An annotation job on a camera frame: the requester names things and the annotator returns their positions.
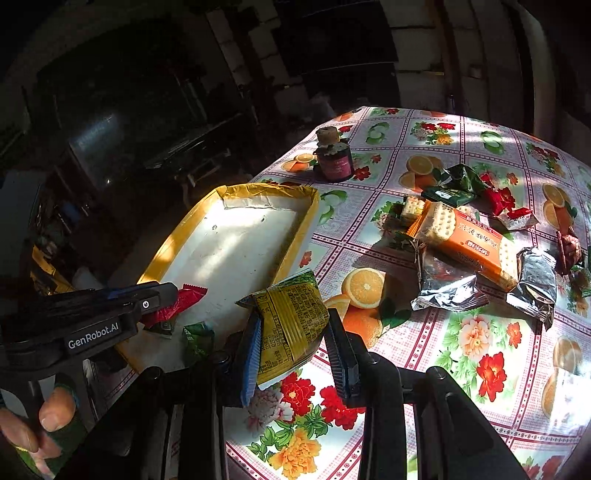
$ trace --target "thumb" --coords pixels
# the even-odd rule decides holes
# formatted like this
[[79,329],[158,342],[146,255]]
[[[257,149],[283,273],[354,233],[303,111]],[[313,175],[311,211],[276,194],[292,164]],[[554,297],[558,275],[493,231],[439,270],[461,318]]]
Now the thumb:
[[39,410],[39,422],[48,432],[55,432],[68,425],[76,413],[76,402],[70,391],[56,387]]

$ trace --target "dark green packet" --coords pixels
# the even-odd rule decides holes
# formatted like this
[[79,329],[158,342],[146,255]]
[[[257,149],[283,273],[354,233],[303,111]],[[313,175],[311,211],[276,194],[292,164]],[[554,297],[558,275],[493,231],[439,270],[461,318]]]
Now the dark green packet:
[[451,207],[465,205],[476,198],[473,193],[463,190],[448,189],[447,186],[426,187],[421,193],[421,197],[432,202],[443,202]]
[[213,330],[209,329],[205,322],[183,327],[185,367],[192,367],[212,353],[214,337]]
[[155,325],[152,325],[150,328],[145,328],[144,331],[149,333],[155,333],[156,335],[160,335],[164,338],[172,338],[175,323],[176,319],[165,320],[163,322],[158,322]]
[[446,189],[462,190],[466,193],[480,195],[489,188],[467,165],[454,165],[448,168],[447,172],[450,174],[450,180],[445,184]]

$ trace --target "yellow snack packet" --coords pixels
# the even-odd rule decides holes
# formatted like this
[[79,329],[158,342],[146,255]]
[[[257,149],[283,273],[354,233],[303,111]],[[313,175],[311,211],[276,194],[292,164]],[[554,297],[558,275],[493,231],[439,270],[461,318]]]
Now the yellow snack packet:
[[266,383],[305,364],[320,346],[329,312],[314,273],[306,269],[237,302],[262,317],[261,361],[256,383]]

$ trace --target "cork stopper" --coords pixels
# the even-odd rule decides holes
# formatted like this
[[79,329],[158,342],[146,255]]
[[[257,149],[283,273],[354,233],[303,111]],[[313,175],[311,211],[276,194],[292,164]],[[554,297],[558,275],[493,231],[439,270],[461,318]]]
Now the cork stopper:
[[339,142],[339,132],[336,127],[323,127],[316,130],[320,145],[334,145]]

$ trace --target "orange cracker package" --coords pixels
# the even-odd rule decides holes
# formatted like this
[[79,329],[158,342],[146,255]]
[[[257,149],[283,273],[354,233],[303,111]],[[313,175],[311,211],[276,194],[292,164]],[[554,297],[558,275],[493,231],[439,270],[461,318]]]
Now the orange cracker package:
[[513,242],[453,207],[425,201],[407,235],[469,265],[505,291],[517,285]]

